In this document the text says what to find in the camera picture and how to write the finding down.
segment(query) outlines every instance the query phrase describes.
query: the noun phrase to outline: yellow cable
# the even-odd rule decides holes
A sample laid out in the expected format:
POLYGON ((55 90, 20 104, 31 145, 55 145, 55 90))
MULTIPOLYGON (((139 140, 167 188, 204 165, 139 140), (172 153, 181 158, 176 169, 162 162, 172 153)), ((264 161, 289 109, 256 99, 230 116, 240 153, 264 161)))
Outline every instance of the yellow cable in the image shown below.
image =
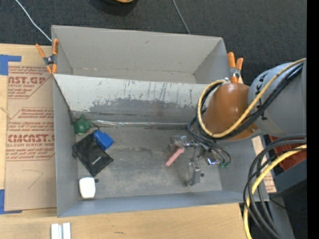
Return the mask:
MULTIPOLYGON (((307 145, 304 144, 300 147, 298 147, 298 149, 300 148, 307 148, 307 145)), ((254 182, 253 186, 252 186, 252 194, 255 193, 258 185, 261 183, 261 181, 264 179, 264 177, 266 176, 266 174, 273 169, 276 165, 278 165, 280 162, 282 162, 284 159, 294 155, 295 153, 299 152, 300 150, 291 150, 286 152, 285 154, 279 156, 278 158, 276 158, 272 163, 270 163, 265 170, 263 170, 263 172, 258 176, 258 178, 256 179, 256 181, 254 182)), ((248 207, 250 206, 250 199, 249 196, 247 197, 247 205, 248 207)), ((249 226, 248 226, 248 209, 245 206, 244 209, 244 215, 243 215, 243 219, 244 219, 244 230, 246 233, 246 237, 248 239, 252 239, 250 232, 249 232, 249 226)))
POLYGON ((197 118, 198 118, 198 122, 199 122, 199 125, 200 127, 204 130, 204 132, 211 136, 211 137, 214 137, 214 138, 220 138, 220 137, 223 137, 227 134, 229 134, 231 131, 235 130, 238 125, 246 118, 246 116, 249 114, 249 112, 252 110, 252 108, 254 107, 254 105, 259 101, 259 99, 262 97, 262 95, 267 91, 267 89, 270 87, 270 85, 280 76, 282 75, 284 72, 286 72, 288 69, 292 68, 293 66, 299 64, 299 63, 302 63, 304 62, 306 59, 303 58, 303 59, 300 59, 300 60, 297 60, 296 62, 290 64, 289 66, 285 67, 284 69, 282 69, 279 73, 277 73, 266 85, 265 87, 261 90, 261 92, 255 97, 255 99, 252 101, 252 103, 250 104, 250 106, 246 109, 246 111, 243 113, 243 115, 238 119, 238 121, 236 121, 233 126, 231 126, 228 130, 224 131, 223 133, 217 133, 217 134, 214 134, 212 133, 211 131, 209 131, 203 121, 202 121, 202 117, 201 117, 201 105, 202 105, 202 100, 203 100, 203 97, 204 95, 206 94, 206 91, 216 85, 217 83, 219 83, 221 80, 219 81, 216 81, 216 82, 213 82, 211 83, 210 85, 208 85, 208 87, 204 90, 204 92, 201 94, 199 100, 198 100, 198 105, 197 105, 197 118))

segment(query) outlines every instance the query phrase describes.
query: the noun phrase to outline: black carpet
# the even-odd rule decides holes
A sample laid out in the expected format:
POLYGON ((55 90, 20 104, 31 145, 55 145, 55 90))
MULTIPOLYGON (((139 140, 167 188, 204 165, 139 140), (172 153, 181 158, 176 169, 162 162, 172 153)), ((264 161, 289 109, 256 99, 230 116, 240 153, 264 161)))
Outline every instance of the black carpet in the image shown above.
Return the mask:
MULTIPOLYGON (((53 24, 187 33, 172 0, 121 5, 105 0, 19 1, 49 36, 53 24)), ((247 85, 267 69, 307 56, 307 0, 175 1, 191 34, 223 37, 227 52, 244 58, 247 85)), ((0 43, 50 45, 14 0, 0 0, 0 43)), ((307 237, 305 227, 297 234, 307 237)))

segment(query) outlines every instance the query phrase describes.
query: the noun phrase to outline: blue object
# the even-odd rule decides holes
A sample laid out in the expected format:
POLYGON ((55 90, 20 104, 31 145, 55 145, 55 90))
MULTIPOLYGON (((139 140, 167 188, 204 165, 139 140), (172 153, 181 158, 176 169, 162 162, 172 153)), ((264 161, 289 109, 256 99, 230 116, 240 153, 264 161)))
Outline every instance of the blue object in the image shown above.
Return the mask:
POLYGON ((93 134, 96 143, 105 151, 113 143, 113 139, 109 137, 106 133, 96 130, 93 134))
POLYGON ((0 215, 1 214, 10 214, 10 213, 20 213, 21 211, 4 211, 4 189, 0 189, 0 215))
POLYGON ((9 62, 21 62, 21 56, 0 55, 0 75, 8 75, 9 62))

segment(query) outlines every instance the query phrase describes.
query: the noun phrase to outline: cardboard sheet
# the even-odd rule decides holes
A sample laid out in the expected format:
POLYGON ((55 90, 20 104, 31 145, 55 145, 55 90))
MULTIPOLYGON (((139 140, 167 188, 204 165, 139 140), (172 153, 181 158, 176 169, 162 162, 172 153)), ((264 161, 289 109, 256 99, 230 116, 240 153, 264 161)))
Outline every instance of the cardboard sheet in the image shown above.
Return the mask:
POLYGON ((56 207, 52 75, 35 45, 1 44, 0 54, 21 56, 8 67, 4 210, 56 207))

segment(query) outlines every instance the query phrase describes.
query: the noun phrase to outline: green object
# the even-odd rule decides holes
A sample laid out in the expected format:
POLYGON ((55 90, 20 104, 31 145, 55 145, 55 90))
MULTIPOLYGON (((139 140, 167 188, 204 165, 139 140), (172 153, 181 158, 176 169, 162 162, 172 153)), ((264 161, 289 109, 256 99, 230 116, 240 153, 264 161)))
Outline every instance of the green object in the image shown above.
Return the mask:
POLYGON ((84 119, 84 115, 81 115, 81 118, 74 123, 74 132, 78 135, 86 133, 91 128, 90 121, 84 119))
POLYGON ((227 168, 229 165, 230 165, 230 162, 226 163, 226 164, 224 165, 224 168, 227 168))

